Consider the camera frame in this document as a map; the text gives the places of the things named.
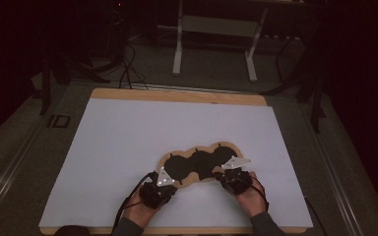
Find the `hand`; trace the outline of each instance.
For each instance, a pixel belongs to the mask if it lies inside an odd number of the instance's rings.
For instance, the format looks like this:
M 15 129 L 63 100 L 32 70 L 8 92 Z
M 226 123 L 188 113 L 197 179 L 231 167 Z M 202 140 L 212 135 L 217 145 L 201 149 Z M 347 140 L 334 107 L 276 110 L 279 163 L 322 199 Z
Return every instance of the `hand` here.
M 250 172 L 251 177 L 253 177 L 253 186 L 256 187 L 262 194 L 265 194 L 263 186 L 257 181 L 256 173 Z M 244 212 L 251 218 L 254 215 L 266 211 L 266 201 L 257 193 L 253 188 L 248 188 L 244 193 L 239 195 L 234 195 L 235 199 L 240 204 Z
M 136 193 L 131 197 L 130 201 L 128 201 L 127 206 L 129 207 L 126 206 L 124 217 L 134 221 L 140 227 L 146 228 L 153 216 L 160 210 L 160 207 L 153 209 L 142 203 L 142 199 L 139 195 L 141 187 L 142 186 L 137 189 Z

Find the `white paper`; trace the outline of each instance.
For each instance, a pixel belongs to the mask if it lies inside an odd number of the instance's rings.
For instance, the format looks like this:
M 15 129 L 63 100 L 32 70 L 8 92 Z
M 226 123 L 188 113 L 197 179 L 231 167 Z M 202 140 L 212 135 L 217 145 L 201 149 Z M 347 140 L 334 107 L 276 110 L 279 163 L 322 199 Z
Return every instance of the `white paper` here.
M 272 107 L 92 98 L 39 227 L 111 227 L 140 179 L 174 150 L 231 142 L 254 162 L 281 227 L 312 227 Z M 249 227 L 217 181 L 180 189 L 151 227 Z

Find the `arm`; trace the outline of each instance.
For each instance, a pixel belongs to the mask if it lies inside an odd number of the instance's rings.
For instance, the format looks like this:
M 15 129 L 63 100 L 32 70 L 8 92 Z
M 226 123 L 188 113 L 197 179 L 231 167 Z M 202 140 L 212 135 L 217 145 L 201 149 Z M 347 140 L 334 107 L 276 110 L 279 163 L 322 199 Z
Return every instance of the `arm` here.
M 253 178 L 253 186 L 265 194 L 265 190 L 257 180 L 256 174 L 254 172 L 250 172 L 250 176 Z M 256 190 L 249 188 L 244 193 L 235 195 L 234 197 L 244 212 L 250 217 L 250 222 L 253 225 L 254 236 L 285 235 L 266 212 L 265 200 L 259 193 L 257 193 Z
M 140 188 L 127 204 L 129 207 L 126 207 L 124 215 L 121 217 L 118 225 L 112 232 L 112 236 L 142 235 L 150 220 L 160 210 L 160 208 L 152 209 L 142 203 L 142 199 L 139 195 Z

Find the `dark background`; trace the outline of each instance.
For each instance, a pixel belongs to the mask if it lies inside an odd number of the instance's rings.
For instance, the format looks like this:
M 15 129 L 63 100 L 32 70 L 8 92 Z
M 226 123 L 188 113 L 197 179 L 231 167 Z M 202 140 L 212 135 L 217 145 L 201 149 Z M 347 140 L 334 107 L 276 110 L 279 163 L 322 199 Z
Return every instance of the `dark background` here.
M 33 94 L 30 78 L 41 71 L 43 32 L 49 24 L 63 30 L 59 35 L 71 39 L 59 38 L 66 41 L 61 45 L 67 50 L 80 54 L 85 48 L 86 54 L 90 47 L 104 44 L 83 41 L 80 35 L 87 32 L 77 27 L 86 20 L 75 17 L 78 9 L 87 11 L 95 2 L 81 1 L 81 6 L 74 3 L 0 1 L 0 125 Z M 137 28 L 146 29 L 148 35 L 155 33 L 151 31 L 153 26 L 175 25 L 176 21 L 177 1 L 155 3 L 135 0 L 128 5 L 129 19 Z M 92 22 L 98 24 L 88 30 L 98 31 L 109 25 L 106 8 L 101 6 L 100 11 L 91 14 Z M 348 3 L 321 26 L 316 43 L 329 75 L 325 92 L 331 96 L 378 193 L 378 1 Z

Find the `gray floor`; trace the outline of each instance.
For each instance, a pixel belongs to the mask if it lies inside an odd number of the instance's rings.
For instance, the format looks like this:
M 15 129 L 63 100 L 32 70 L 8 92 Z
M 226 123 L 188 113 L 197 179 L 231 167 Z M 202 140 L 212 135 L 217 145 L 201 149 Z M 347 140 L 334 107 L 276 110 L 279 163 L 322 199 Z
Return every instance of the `gray floor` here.
M 281 83 L 274 62 L 282 43 L 276 40 L 259 42 L 254 56 L 259 77 L 256 84 L 248 81 L 242 51 L 185 48 L 181 75 L 174 77 L 174 48 L 132 45 L 136 50 L 133 67 L 140 78 L 131 73 L 131 79 L 144 79 L 150 89 L 257 93 Z M 283 55 L 285 75 L 300 50 L 299 45 L 293 45 Z M 130 59 L 131 50 L 127 52 Z M 6 175 L 15 179 L 2 188 L 6 195 L 0 199 L 0 235 L 41 235 L 37 227 L 40 217 L 90 94 L 97 87 L 117 87 L 122 72 L 123 68 L 105 73 L 103 77 L 112 80 L 109 85 L 84 81 L 79 75 L 68 87 L 53 85 L 52 106 L 45 116 L 38 115 L 40 100 L 29 99 L 0 127 L 0 176 L 12 160 L 21 160 L 18 171 Z M 321 134 L 317 135 L 309 124 L 310 106 L 297 103 L 295 91 L 293 88 L 266 98 L 275 109 L 303 194 L 315 207 L 328 235 L 378 235 L 378 197 L 330 98 L 323 97 L 327 117 L 320 119 Z M 51 114 L 70 116 L 69 127 L 46 128 Z M 315 227 L 303 235 L 323 235 L 312 211 L 311 215 Z

